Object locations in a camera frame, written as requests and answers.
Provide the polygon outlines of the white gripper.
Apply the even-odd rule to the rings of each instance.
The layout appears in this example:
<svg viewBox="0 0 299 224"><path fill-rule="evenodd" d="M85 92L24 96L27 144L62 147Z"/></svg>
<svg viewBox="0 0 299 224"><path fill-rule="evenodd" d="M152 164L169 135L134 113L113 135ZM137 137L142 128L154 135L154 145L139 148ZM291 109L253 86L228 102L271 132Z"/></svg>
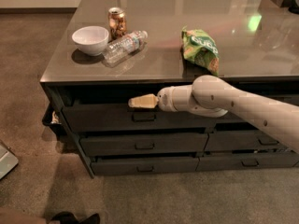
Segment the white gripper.
<svg viewBox="0 0 299 224"><path fill-rule="evenodd" d="M157 96L154 94L147 94L142 96L137 96L129 100L129 106L131 108L144 108L153 109L158 103L161 110L165 112L176 112L176 108L173 103L173 91L174 86L166 87L159 90Z"/></svg>

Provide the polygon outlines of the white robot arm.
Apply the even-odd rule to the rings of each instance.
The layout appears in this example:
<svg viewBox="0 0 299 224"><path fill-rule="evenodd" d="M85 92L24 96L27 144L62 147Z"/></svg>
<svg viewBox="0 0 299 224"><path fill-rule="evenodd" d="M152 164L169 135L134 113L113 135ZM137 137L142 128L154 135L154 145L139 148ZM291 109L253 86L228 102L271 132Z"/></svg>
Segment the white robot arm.
<svg viewBox="0 0 299 224"><path fill-rule="evenodd" d="M171 86L128 101L132 108L159 107L218 118L231 112L281 144L299 152L299 107L239 90L218 77L204 75L191 85Z"/></svg>

